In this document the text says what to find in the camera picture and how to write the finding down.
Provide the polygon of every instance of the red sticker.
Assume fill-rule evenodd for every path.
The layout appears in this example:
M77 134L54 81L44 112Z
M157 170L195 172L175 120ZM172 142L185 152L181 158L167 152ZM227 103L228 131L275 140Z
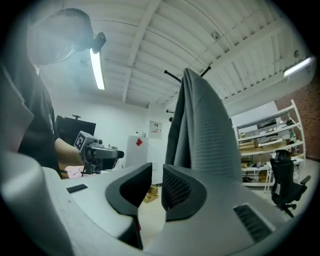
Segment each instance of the red sticker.
M139 147L142 143L143 143L142 140L138 138L138 140L136 141L136 145Z

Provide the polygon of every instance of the poster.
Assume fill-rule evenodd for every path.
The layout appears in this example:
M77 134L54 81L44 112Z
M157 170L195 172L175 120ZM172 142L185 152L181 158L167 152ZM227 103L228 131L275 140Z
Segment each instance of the poster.
M161 138L162 138L162 123L161 122L150 121L149 138L161 140Z

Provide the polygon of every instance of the black office chair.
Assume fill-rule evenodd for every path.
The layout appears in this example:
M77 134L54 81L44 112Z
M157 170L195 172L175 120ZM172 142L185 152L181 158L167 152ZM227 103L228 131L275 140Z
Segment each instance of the black office chair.
M292 204L291 202L300 200L301 195L307 190L306 183L311 177L308 175L300 182L300 184L294 183L294 163L287 157L289 152L286 151L286 153L283 151L286 150L277 150L276 158L270 159L275 178L275 183L271 190L271 198L279 209L285 211L293 218L294 215L289 208L294 210L297 205Z

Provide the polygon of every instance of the fluorescent light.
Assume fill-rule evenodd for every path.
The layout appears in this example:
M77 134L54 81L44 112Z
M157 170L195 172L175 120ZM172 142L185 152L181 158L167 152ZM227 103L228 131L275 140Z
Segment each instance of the fluorescent light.
M295 64L294 66L288 68L287 70L285 70L283 72L283 76L286 77L286 76L292 74L293 72L302 69L304 66L308 65L311 61L312 61L311 57L304 59L303 61L301 61L301 62Z
M97 54L94 54L92 49L90 49L90 58L91 58L91 65L93 69L96 86L98 87L98 89L104 90L105 83L104 83L104 77L102 75L100 52L98 52Z

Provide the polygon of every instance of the white shelving unit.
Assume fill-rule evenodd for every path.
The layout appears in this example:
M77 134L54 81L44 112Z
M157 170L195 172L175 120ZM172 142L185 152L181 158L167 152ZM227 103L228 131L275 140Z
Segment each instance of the white shelving unit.
M295 122L291 118L290 113L293 113L293 112L296 114L298 122ZM248 137L245 137L245 138L239 138L239 135L241 133L240 130L243 129L243 128L256 126L258 124L265 123L267 121L271 121L271 120L274 120L274 119L277 119L277 118L281 118L281 117L286 116L286 115L288 115L287 119L291 120L293 122L293 124L285 126L285 127L282 127L282 128L280 128L278 130L267 132L267 133L255 134L253 136L248 136ZM281 110L279 110L277 113L275 113L273 115L266 116L266 117L260 118L260 119L258 119L256 121L252 121L252 122L249 122L249 123L246 123L246 124L233 125L234 134L235 134L235 137L236 137L238 143L244 142L244 141L249 141L249 140L254 140L254 139L258 139L258 138L263 138L263 137L269 137L270 135L276 135L276 134L279 134L280 132L284 132L284 131L287 131L287 130L290 131L291 129L293 129L295 127L297 127L299 129L299 131L301 132L301 140L297 140L293 144L289 144L289 145L285 145L285 146L279 146L278 148L273 148L273 149L268 149L268 150L262 150L262 148L259 151L257 151L257 150L249 151L248 150L248 152L247 151L246 152L242 152L241 156L245 157L245 156L270 154L270 153L275 152L276 150L288 150L288 149L297 147L299 145L302 145L302 148L303 148L303 160L299 161L299 162L297 162L295 164L295 165L297 165L297 164L300 165L300 168L299 168L299 177L300 177L301 170L303 169L303 168L301 168L301 165L303 167L304 163L305 163L305 160L306 160L306 144L305 144L304 130L303 130L303 127L302 127L300 115L299 115L297 106L296 106L296 104L295 104L295 102L293 100L291 100L291 105L289 107L281 109ZM275 181L272 178L272 170L271 170L271 168L267 167L266 165L263 166L263 167L260 167L260 168L252 168L252 167L249 167L249 168L246 168L246 169L243 168L242 169L242 174L246 175L246 176L256 176L256 175L258 175L257 173L259 173L259 171L266 171L266 170L267 170L266 182L263 182L263 183L261 183L261 182L243 182L242 184L244 186L247 186L247 187L264 187L265 190L267 188L269 189L270 186L274 185Z

